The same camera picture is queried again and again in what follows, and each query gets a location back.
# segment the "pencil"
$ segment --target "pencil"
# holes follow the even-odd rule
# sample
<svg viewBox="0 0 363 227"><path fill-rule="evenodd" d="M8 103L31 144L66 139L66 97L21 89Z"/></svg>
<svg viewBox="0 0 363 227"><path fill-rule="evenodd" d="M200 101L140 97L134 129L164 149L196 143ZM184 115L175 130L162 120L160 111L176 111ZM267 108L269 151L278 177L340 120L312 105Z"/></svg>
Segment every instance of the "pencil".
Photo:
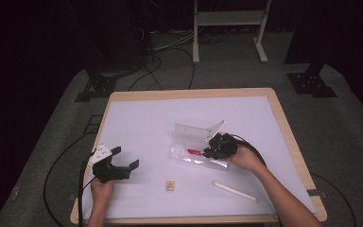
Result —
<svg viewBox="0 0 363 227"><path fill-rule="evenodd" d="M254 197L254 196L250 196L249 194L246 194L246 193L243 193L241 191L237 191L235 189L232 189L226 185L223 185L221 183L218 183L218 182L212 182L212 184L218 188L222 188L223 190L226 190L228 192L232 192L234 193L235 195L238 195L238 196L241 196L241 197L244 197L246 199L249 199L251 201L259 201L258 198Z"/></svg>

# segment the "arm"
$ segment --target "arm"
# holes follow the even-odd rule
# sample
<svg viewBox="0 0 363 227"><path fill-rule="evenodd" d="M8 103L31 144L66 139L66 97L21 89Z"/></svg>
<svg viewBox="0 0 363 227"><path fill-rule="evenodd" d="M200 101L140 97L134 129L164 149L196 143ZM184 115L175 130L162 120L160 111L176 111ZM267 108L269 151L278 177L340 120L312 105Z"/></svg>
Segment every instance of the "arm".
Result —
<svg viewBox="0 0 363 227"><path fill-rule="evenodd" d="M113 187L114 181L102 183L98 178L95 178L91 182L94 204L88 220L88 227L104 226L105 213L111 201Z"/></svg>
<svg viewBox="0 0 363 227"><path fill-rule="evenodd" d="M251 171L259 179L284 226L321 226L306 206L276 179L251 150L240 146L229 161Z"/></svg>

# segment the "gray carpet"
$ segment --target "gray carpet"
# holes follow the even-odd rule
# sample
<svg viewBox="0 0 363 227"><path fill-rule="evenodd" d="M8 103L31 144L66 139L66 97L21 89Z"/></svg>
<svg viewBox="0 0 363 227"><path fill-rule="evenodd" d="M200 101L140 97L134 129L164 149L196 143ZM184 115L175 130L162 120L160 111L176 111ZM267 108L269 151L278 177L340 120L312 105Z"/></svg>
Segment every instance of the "gray carpet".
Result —
<svg viewBox="0 0 363 227"><path fill-rule="evenodd" d="M286 74L303 72L306 64L283 65L291 33L266 33L263 40L268 63L262 64L252 43L253 34L230 35L228 41L200 46L200 64L195 67L191 89L270 87L275 90L302 156L310 172L317 173L337 186L354 209L358 226L363 226L363 106L350 90L344 77L325 66L320 75L337 97L313 98L297 95ZM156 46L179 39L155 35ZM191 45L182 45L191 53ZM154 72L164 90L188 89L193 72L189 56L179 50L157 54L161 67ZM158 62L147 65L155 68ZM140 70L118 80L115 91L127 91L146 71ZM103 114L107 98L75 102L87 83L85 71L75 75L63 94L56 111L41 135L18 182L18 190L0 213L0 226L55 226L43 203L44 179L55 160L83 135L94 114ZM132 90L159 90L153 77L141 79ZM70 147L56 163L47 182L47 201L55 217L64 226L72 226L69 217L77 194L82 159L91 151L95 135L88 134ZM328 219L324 226L353 226L348 206L330 184L314 177Z"/></svg>

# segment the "black tripod base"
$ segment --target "black tripod base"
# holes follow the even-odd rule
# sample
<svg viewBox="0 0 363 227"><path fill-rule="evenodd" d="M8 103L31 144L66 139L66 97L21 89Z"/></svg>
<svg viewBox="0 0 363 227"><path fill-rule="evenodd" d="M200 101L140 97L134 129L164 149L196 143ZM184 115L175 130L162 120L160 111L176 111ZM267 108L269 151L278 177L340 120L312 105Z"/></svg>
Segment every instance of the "black tripod base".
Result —
<svg viewBox="0 0 363 227"><path fill-rule="evenodd" d="M337 97L333 89L326 86L320 76L308 76L305 73L288 73L287 77L298 95Z"/></svg>

